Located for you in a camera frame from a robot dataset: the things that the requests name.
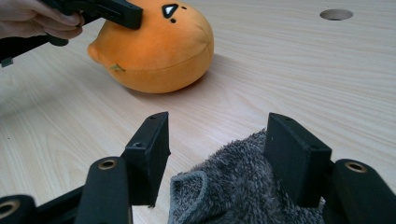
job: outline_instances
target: wooden table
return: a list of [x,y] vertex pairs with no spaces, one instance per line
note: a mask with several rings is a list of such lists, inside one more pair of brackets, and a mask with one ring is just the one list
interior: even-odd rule
[[[215,34],[208,72],[181,91],[123,88],[85,48],[98,20],[63,48],[50,44],[0,69],[0,197],[45,203],[85,183],[89,166],[119,156],[143,120],[170,114],[169,158],[157,205],[135,223],[166,223],[170,178],[221,146],[296,119],[332,148],[332,160],[374,167],[396,190],[396,2],[186,1]],[[326,9],[353,17],[322,19]]]

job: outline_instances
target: stuffed toy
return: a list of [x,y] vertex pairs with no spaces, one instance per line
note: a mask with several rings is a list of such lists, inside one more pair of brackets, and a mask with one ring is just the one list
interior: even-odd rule
[[121,85],[142,92],[182,89],[209,68],[214,36],[207,19],[174,0],[128,0],[143,8],[138,30],[106,21],[88,46],[90,57]]

